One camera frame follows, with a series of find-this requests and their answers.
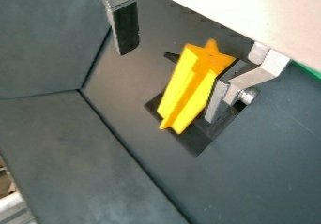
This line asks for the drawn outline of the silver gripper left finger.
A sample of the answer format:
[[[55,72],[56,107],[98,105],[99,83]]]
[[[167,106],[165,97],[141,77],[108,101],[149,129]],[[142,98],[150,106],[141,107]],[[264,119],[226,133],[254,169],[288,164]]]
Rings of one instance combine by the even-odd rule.
[[[138,7],[132,0],[102,0],[112,31],[115,47],[120,55],[139,45]]]

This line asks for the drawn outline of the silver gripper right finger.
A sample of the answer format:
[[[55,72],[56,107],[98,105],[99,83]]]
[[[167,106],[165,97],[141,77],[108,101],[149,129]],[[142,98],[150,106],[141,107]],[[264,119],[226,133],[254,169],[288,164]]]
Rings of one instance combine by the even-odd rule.
[[[237,100],[246,105],[254,101],[258,91],[254,86],[277,78],[290,58],[256,42],[249,52],[249,62],[235,61],[215,81],[205,119],[211,124]]]

